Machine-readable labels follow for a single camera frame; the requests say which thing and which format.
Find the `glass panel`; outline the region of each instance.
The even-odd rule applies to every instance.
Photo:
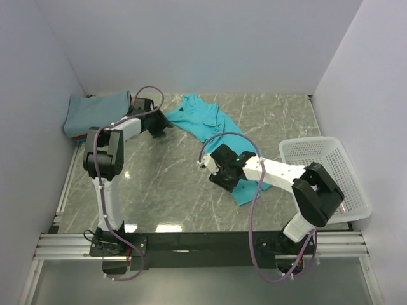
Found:
[[[267,274],[278,278],[275,269]],[[112,283],[101,261],[46,261],[33,304],[372,304],[358,258],[321,259],[307,274],[270,285],[253,267],[152,269]]]

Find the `marble surface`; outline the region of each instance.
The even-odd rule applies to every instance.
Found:
[[[156,103],[159,96],[145,94]],[[320,135],[306,95],[200,95],[219,103],[240,129],[257,143],[262,154],[280,161],[284,139]],[[182,95],[166,95],[164,113],[175,109]],[[127,229],[154,231],[245,231],[250,204],[238,207],[232,196],[208,181],[207,170],[197,167],[202,143],[178,127],[153,139],[148,132],[125,144],[125,166],[119,182],[120,205]],[[59,233],[95,229],[98,211],[95,189],[82,167],[79,149]],[[279,230],[296,213],[291,194],[277,187],[257,200],[254,228]],[[326,229],[348,229],[347,224]]]

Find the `black mounting bar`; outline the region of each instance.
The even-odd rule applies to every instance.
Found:
[[[252,266],[247,232],[121,233],[143,252],[145,269]],[[97,231],[90,247],[90,256],[127,256],[127,246],[123,247],[123,244],[109,236],[105,236],[105,241],[103,238]],[[280,231],[253,232],[254,251],[259,267],[276,268],[275,256],[297,255],[305,239],[294,243]],[[305,254],[312,254],[313,251],[314,245],[308,244]],[[141,258],[135,251],[130,256],[130,269],[138,270]],[[103,269],[105,273],[118,274],[119,270],[127,270],[126,264],[125,261],[105,261]]]

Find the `cable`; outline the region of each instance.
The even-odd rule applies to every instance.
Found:
[[[247,137],[247,136],[245,136],[245,135],[243,135],[243,134],[241,134],[241,133],[237,133],[237,132],[221,132],[221,133],[219,133],[219,134],[217,134],[217,135],[214,135],[214,136],[210,137],[210,138],[205,142],[205,144],[202,146],[201,151],[200,151],[200,153],[199,153],[199,162],[202,161],[202,156],[203,156],[203,154],[204,154],[205,146],[206,146],[210,141],[212,141],[214,138],[220,137],[221,135],[238,135],[239,137],[245,138],[246,140],[248,140],[248,141],[253,145],[254,150],[256,151],[256,154],[257,154],[257,156],[258,156],[259,159],[260,159],[260,157],[261,157],[260,150],[259,150],[259,148],[257,147],[257,145],[256,145],[249,137]],[[307,266],[305,266],[305,268],[304,268],[303,271],[301,271],[300,273],[296,274],[295,276],[299,276],[299,275],[303,274],[303,273],[304,273],[306,270],[308,270],[308,268],[312,265],[312,263],[313,263],[313,261],[314,261],[314,258],[315,258],[315,255],[316,255],[316,253],[317,253],[317,231],[314,229],[314,230],[312,230],[312,231],[310,232],[310,234],[308,235],[308,237],[306,238],[306,240],[305,240],[305,242],[304,242],[304,245],[302,246],[300,252],[298,253],[298,256],[297,256],[296,260],[294,261],[294,264],[291,266],[290,270],[289,270],[284,276],[282,276],[282,277],[279,278],[278,280],[271,280],[271,279],[267,278],[267,277],[264,275],[264,273],[262,272],[262,270],[259,268],[259,265],[258,265],[257,260],[256,260],[256,256],[254,255],[254,245],[253,245],[253,215],[254,215],[254,207],[256,206],[257,196],[258,196],[258,194],[259,194],[259,192],[260,192],[261,185],[263,184],[263,181],[264,181],[264,178],[265,178],[265,174],[266,174],[266,168],[265,168],[265,165],[264,165],[264,163],[263,163],[262,160],[260,161],[260,165],[261,165],[261,177],[260,177],[260,180],[259,180],[259,182],[258,182],[258,186],[257,186],[257,188],[256,188],[256,191],[254,192],[254,196],[253,196],[253,199],[252,199],[252,204],[251,204],[251,207],[250,207],[250,214],[249,214],[249,250],[250,250],[250,256],[251,256],[251,259],[252,259],[252,262],[253,262],[253,266],[254,266],[254,268],[256,269],[256,271],[258,272],[258,274],[260,275],[260,277],[261,277],[262,279],[264,279],[264,281],[266,281],[267,283],[270,283],[270,284],[278,284],[278,283],[283,282],[285,279],[287,279],[287,278],[291,275],[291,273],[293,273],[295,267],[298,265],[298,262],[299,262],[300,259],[302,258],[303,254],[304,254],[304,251],[305,251],[305,248],[307,247],[308,243],[310,242],[312,235],[315,234],[315,240],[314,240],[315,245],[314,245],[314,252],[313,252],[313,254],[312,254],[311,262],[310,262]]]
[[[95,236],[95,233],[93,233],[91,230],[84,230],[83,231],[83,237],[87,240],[90,241],[90,243],[93,243],[93,241],[90,238],[86,237],[86,232],[89,232],[90,234],[92,234],[93,236]]]
[[[117,238],[117,239],[120,240],[121,242],[125,243],[125,244],[128,245],[130,248],[134,249],[134,250],[137,252],[137,254],[140,255],[140,257],[141,257],[141,268],[140,268],[140,270],[138,270],[138,272],[136,272],[136,274],[134,274],[134,275],[132,275],[132,276],[129,276],[128,278],[115,278],[115,277],[113,277],[113,276],[111,276],[111,275],[108,275],[107,277],[110,278],[110,279],[112,279],[113,281],[128,281],[128,280],[133,280],[134,278],[137,278],[137,277],[142,273],[142,271],[143,271],[143,269],[144,269],[144,267],[145,267],[145,263],[146,263],[146,262],[145,262],[145,258],[144,258],[144,256],[143,256],[143,253],[142,253],[135,245],[133,245],[131,242],[127,241],[126,239],[124,239],[124,238],[122,238],[121,236],[119,236],[118,234],[116,234],[116,232],[113,231],[112,226],[110,225],[110,222],[109,222],[109,219],[108,219],[108,214],[107,214],[107,212],[106,212],[106,201],[105,201],[104,192],[103,192],[104,185],[103,185],[103,181],[102,181],[102,176],[101,176],[101,174],[100,174],[99,163],[98,163],[98,160],[97,160],[97,139],[98,139],[100,133],[101,133],[103,130],[105,130],[105,129],[114,128],[114,127],[116,127],[116,126],[118,126],[118,125],[120,125],[120,124],[126,122],[126,121],[129,120],[129,119],[134,119],[134,118],[138,118],[138,117],[140,117],[140,116],[145,116],[145,115],[147,115],[147,114],[151,114],[151,113],[156,112],[157,110],[159,110],[159,109],[161,108],[161,106],[164,104],[164,93],[163,93],[160,89],[158,89],[157,87],[155,87],[155,86],[144,86],[144,87],[142,87],[142,88],[135,94],[134,100],[136,100],[136,98],[139,96],[140,92],[143,91],[143,90],[146,89],[146,88],[155,89],[155,90],[157,90],[157,91],[160,93],[160,95],[161,95],[161,104],[160,104],[156,109],[153,109],[153,110],[151,110],[151,111],[144,112],[144,113],[135,114],[134,116],[124,117],[124,118],[121,119],[120,121],[115,122],[115,123],[112,123],[112,124],[109,125],[109,126],[100,127],[100,128],[96,131],[95,138],[94,138],[94,140],[93,140],[93,158],[94,158],[94,160],[95,160],[96,175],[97,175],[97,178],[98,178],[98,180],[99,180],[100,201],[101,201],[101,203],[102,203],[102,213],[103,213],[103,217],[104,217],[104,221],[105,221],[105,223],[106,223],[106,226],[107,226],[107,228],[109,229],[110,233],[111,233],[115,238]]]

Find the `blue towel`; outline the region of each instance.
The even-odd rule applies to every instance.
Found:
[[[109,97],[71,97],[64,131],[68,138],[86,135],[90,127],[103,127],[119,121],[130,106],[130,92]]]
[[[219,110],[217,103],[207,104],[195,94],[184,97],[181,105],[167,114],[170,122],[192,133],[201,142],[206,142],[211,136],[221,132],[238,132],[243,134],[239,127]],[[205,147],[206,153],[211,153],[219,145],[226,144],[238,155],[244,151],[256,152],[250,142],[236,135],[222,135],[212,140]],[[240,180],[232,192],[237,204],[243,205],[253,199],[258,183],[255,181]],[[268,189],[271,185],[263,184],[261,190]]]

